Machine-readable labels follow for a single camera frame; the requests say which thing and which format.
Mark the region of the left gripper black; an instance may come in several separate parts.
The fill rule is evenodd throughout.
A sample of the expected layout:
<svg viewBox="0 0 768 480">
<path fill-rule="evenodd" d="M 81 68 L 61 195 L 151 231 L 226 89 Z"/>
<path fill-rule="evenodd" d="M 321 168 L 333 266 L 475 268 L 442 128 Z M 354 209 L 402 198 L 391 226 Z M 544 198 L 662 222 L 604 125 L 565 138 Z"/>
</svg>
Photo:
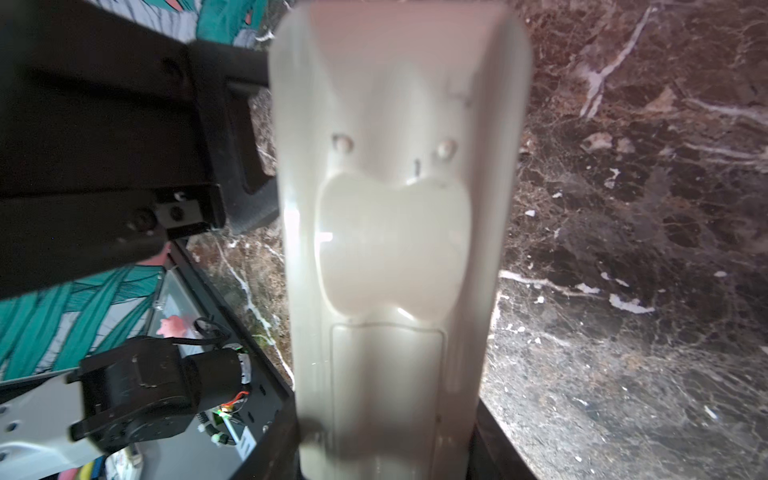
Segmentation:
<svg viewBox="0 0 768 480">
<path fill-rule="evenodd" d="M 3 2 L 2 296 L 145 260 L 225 214 L 235 235 L 274 221 L 249 106 L 268 87 L 265 52 L 188 47 L 87 1 Z"/>
</svg>

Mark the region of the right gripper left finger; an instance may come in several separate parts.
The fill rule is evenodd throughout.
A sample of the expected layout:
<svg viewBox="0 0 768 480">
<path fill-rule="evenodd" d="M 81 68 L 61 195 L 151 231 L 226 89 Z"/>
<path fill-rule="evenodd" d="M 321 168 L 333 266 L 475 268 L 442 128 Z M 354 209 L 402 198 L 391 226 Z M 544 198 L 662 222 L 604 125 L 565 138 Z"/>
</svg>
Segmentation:
<svg viewBox="0 0 768 480">
<path fill-rule="evenodd" d="M 254 450 L 231 480 L 296 480 L 300 478 L 299 424 L 295 399 L 289 397 Z"/>
</svg>

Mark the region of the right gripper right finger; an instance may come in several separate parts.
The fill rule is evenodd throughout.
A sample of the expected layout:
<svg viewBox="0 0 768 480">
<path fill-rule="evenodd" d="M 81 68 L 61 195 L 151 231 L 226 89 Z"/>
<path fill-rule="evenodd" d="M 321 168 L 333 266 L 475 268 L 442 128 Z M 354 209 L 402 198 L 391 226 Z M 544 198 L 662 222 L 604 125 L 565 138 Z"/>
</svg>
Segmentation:
<svg viewBox="0 0 768 480">
<path fill-rule="evenodd" d="M 536 480 L 485 403 L 477 406 L 469 449 L 469 480 Z"/>
</svg>

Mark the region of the white remote control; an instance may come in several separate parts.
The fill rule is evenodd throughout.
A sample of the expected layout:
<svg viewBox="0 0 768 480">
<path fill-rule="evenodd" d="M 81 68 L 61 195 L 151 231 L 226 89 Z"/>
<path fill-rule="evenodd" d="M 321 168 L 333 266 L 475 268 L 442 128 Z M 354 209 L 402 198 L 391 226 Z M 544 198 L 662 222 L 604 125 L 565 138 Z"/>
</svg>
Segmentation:
<svg viewBox="0 0 768 480">
<path fill-rule="evenodd" d="M 307 479 L 461 479 L 532 79 L 501 2 L 314 1 L 269 50 Z"/>
</svg>

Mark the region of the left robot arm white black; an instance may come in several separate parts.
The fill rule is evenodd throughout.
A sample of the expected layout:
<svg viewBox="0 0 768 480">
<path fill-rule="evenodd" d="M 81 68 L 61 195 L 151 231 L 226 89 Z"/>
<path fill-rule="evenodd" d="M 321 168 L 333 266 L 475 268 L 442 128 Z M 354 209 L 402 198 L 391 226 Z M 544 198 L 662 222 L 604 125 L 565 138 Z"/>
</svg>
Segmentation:
<svg viewBox="0 0 768 480">
<path fill-rule="evenodd" d="M 278 213 L 267 56 L 86 1 L 1 5 L 1 475 L 46 478 L 233 408 L 268 478 L 287 385 L 188 237 Z"/>
</svg>

